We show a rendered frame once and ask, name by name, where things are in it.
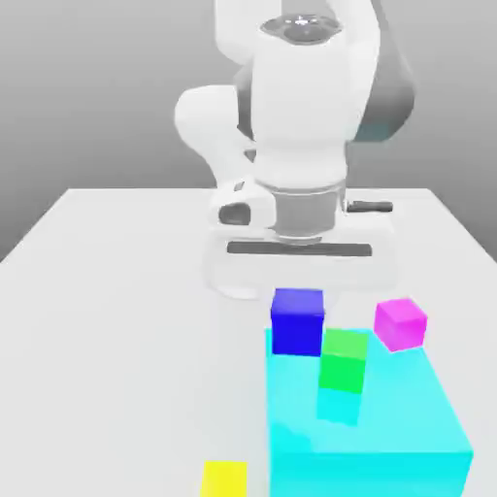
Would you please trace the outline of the small magenta cube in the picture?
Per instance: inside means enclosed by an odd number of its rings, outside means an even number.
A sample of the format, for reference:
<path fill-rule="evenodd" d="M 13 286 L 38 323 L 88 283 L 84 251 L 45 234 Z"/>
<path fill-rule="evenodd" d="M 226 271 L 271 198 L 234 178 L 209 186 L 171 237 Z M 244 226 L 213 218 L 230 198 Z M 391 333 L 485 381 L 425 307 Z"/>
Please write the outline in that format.
<path fill-rule="evenodd" d="M 374 332 L 390 352 L 423 345 L 427 314 L 410 298 L 377 304 Z"/>

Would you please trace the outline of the small yellow cube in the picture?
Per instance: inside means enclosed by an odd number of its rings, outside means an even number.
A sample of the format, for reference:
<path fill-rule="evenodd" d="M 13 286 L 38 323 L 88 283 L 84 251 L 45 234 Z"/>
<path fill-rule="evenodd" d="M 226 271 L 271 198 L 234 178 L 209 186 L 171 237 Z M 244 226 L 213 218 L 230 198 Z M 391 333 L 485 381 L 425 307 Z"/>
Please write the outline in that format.
<path fill-rule="evenodd" d="M 247 479 L 247 462 L 206 461 L 200 497 L 247 497 Z"/>

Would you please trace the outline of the small blue cube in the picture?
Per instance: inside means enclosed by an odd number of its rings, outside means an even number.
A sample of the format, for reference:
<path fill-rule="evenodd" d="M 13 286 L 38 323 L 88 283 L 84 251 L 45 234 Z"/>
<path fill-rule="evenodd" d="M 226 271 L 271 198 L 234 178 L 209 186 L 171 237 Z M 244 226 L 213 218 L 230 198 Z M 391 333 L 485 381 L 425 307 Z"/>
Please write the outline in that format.
<path fill-rule="evenodd" d="M 272 353 L 318 357 L 324 297 L 319 289 L 277 288 L 272 306 Z"/>

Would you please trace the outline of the large cyan box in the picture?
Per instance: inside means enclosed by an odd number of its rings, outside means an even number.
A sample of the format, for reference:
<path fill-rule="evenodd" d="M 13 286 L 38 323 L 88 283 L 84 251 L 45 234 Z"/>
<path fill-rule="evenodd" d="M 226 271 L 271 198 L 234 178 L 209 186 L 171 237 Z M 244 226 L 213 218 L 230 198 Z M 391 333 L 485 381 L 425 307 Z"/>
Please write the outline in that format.
<path fill-rule="evenodd" d="M 316 357 L 266 354 L 268 497 L 462 497 L 473 449 L 425 351 L 366 334 L 359 394 L 319 388 Z"/>

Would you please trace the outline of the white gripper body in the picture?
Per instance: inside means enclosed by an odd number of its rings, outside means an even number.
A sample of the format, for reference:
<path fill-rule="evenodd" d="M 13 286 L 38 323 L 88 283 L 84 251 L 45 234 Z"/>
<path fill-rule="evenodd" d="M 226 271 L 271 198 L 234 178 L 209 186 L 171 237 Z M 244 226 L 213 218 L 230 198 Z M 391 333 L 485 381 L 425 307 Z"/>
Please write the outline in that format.
<path fill-rule="evenodd" d="M 207 286 L 228 298 L 266 298 L 277 288 L 331 294 L 396 284 L 395 233 L 386 216 L 343 216 L 321 239 L 291 244 L 242 226 L 209 233 L 203 264 Z"/>

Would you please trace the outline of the small green cube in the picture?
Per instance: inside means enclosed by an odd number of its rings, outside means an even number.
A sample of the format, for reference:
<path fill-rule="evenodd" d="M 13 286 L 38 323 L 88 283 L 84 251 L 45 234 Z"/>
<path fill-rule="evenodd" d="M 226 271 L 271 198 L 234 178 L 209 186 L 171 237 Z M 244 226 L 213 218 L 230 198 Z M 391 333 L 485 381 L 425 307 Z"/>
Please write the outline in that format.
<path fill-rule="evenodd" d="M 319 361 L 318 386 L 353 394 L 363 390 L 369 336 L 365 332 L 327 328 Z"/>

